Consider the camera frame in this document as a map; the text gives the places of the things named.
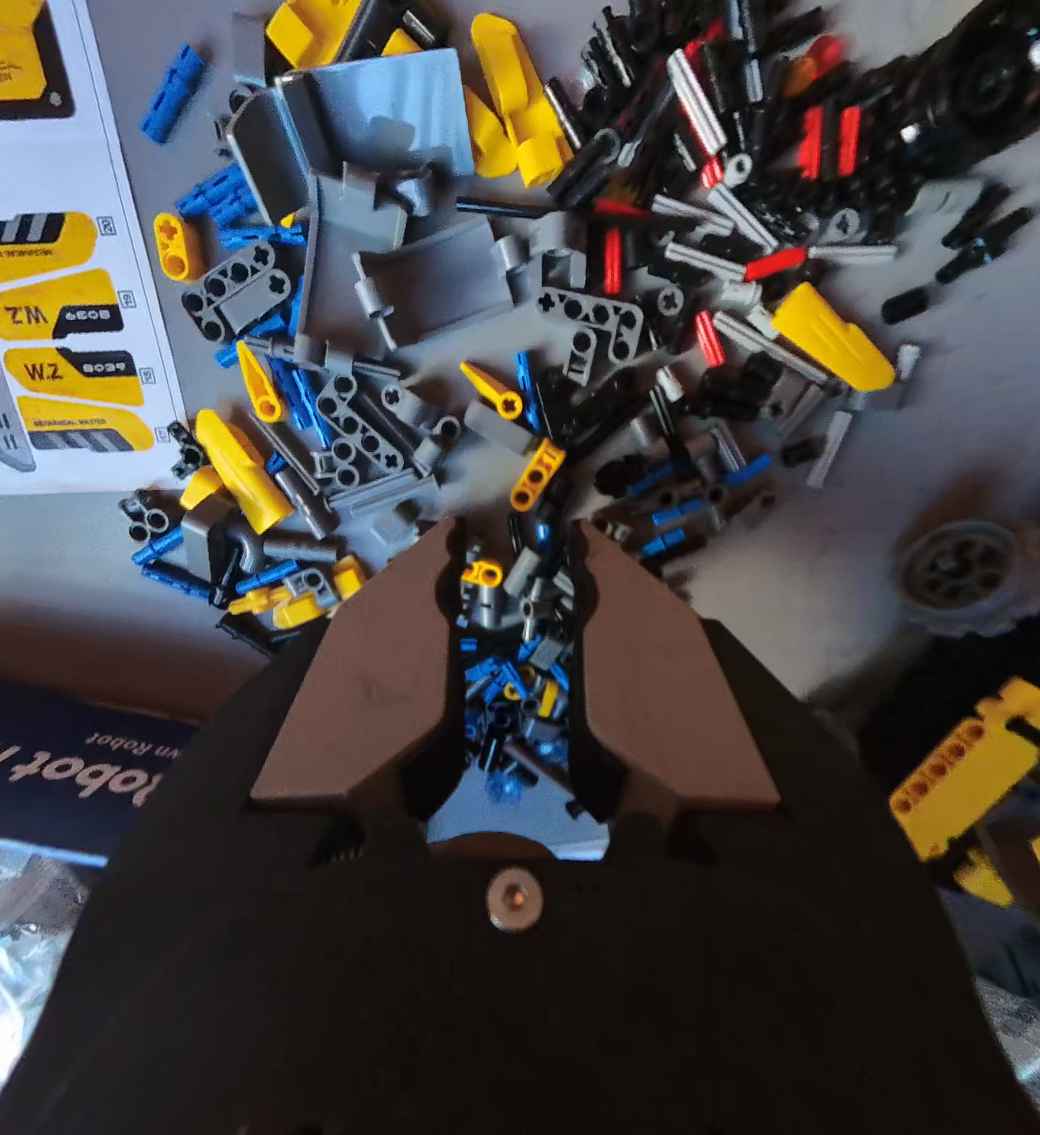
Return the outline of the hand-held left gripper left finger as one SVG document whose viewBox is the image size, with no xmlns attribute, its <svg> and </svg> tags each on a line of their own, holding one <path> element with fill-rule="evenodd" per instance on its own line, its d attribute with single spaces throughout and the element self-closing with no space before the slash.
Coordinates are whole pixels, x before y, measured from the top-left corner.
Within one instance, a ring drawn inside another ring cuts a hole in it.
<svg viewBox="0 0 1040 1135">
<path fill-rule="evenodd" d="M 466 758 L 458 659 L 466 522 L 444 518 L 339 603 L 251 799 L 430 819 Z"/>
</svg>

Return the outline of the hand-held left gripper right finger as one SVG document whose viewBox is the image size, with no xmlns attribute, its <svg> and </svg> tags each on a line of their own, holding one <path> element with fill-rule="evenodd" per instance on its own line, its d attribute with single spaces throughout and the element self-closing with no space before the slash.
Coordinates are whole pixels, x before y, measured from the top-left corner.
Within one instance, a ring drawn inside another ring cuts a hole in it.
<svg viewBox="0 0 1040 1135">
<path fill-rule="evenodd" d="M 775 809 L 782 797 L 691 607 L 588 521 L 569 543 L 569 776 L 599 823 Z"/>
</svg>

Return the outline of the pile of building block parts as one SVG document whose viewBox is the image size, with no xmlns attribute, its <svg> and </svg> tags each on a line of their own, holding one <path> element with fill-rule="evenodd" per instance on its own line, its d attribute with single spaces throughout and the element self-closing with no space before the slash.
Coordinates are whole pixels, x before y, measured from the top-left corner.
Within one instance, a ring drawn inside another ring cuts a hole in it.
<svg viewBox="0 0 1040 1135">
<path fill-rule="evenodd" d="M 464 90 L 434 2 L 285 2 L 234 32 L 230 166 L 176 207 L 227 255 L 183 286 L 263 480 L 392 550 L 500 468 L 511 557 L 460 627 L 468 759 L 495 808 L 567 774 L 573 617 L 557 528 L 595 518 L 665 573 L 730 540 L 864 411 L 900 406 L 922 345 L 882 323 L 1012 249 L 1035 215 L 979 163 L 1040 129 L 1040 2 L 974 2 L 923 51 L 859 68 L 797 2 L 550 2 L 570 87 L 478 2 Z"/>
</svg>

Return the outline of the black yellow toy block vehicle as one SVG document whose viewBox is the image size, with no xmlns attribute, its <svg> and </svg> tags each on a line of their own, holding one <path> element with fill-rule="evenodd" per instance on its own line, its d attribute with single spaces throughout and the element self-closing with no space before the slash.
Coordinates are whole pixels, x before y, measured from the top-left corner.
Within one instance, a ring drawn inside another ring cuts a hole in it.
<svg viewBox="0 0 1040 1135">
<path fill-rule="evenodd" d="M 1040 528 L 940 526 L 903 553 L 894 585 L 938 657 L 880 706 L 861 751 L 919 861 L 1040 920 Z"/>
</svg>

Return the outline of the grey desk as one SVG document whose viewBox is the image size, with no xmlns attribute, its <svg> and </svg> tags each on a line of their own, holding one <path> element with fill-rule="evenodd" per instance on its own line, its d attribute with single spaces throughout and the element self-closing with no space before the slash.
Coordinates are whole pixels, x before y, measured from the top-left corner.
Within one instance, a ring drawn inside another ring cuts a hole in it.
<svg viewBox="0 0 1040 1135">
<path fill-rule="evenodd" d="M 213 118 L 230 87 L 232 14 L 278 2 L 89 2 L 104 78 L 139 213 L 158 209 L 220 168 Z M 599 8 L 627 2 L 429 2 L 451 30 L 466 81 L 490 103 L 469 25 L 490 11 L 513 22 L 542 79 L 557 77 L 580 98 L 580 52 Z M 949 32 L 976 2 L 810 2 L 824 5 L 863 67 L 915 54 Z M 157 148 L 137 128 L 173 49 L 204 48 L 203 90 L 171 141 Z M 899 548 L 956 518 L 1040 519 L 1040 131 L 987 163 L 1035 205 L 1006 258 L 945 291 L 929 312 L 894 333 L 922 345 L 901 397 L 867 407 L 853 423 L 827 487 L 802 486 L 800 471 L 772 487 L 768 518 L 711 539 L 668 569 L 676 590 L 718 617 L 794 693 L 872 699 L 891 686 L 887 667 L 916 632 L 899 630 L 891 563 Z M 503 363 L 534 348 L 550 320 L 531 305 L 433 340 L 413 365 L 430 397 L 458 410 L 471 387 L 458 358 Z M 467 434 L 447 480 L 426 512 L 466 515 L 473 532 L 503 539 L 504 506 L 520 464 Z M 215 629 L 220 613 L 143 580 L 129 561 L 124 491 L 0 496 L 0 679 L 124 711 L 199 725 L 261 671 L 267 658 Z M 553 815 L 552 787 L 517 808 L 484 801 L 466 784 L 430 825 L 442 839 L 478 829 L 515 831 L 569 855 L 605 833 L 589 819 Z"/>
</svg>

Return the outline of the blue cardboard kit box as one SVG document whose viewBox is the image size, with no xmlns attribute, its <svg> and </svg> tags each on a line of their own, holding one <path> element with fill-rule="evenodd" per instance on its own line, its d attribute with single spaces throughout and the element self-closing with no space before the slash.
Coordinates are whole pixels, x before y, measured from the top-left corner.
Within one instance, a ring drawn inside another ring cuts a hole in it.
<svg viewBox="0 0 1040 1135">
<path fill-rule="evenodd" d="M 104 867 L 198 730 L 0 679 L 0 850 Z"/>
</svg>

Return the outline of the crumpled clear plastic bags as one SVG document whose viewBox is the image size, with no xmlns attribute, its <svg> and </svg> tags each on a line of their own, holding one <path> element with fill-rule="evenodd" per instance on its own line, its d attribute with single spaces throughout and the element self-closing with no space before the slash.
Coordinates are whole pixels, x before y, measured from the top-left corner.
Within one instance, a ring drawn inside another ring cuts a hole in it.
<svg viewBox="0 0 1040 1135">
<path fill-rule="evenodd" d="M 104 859 L 0 844 L 0 1093 L 36 1029 Z"/>
</svg>

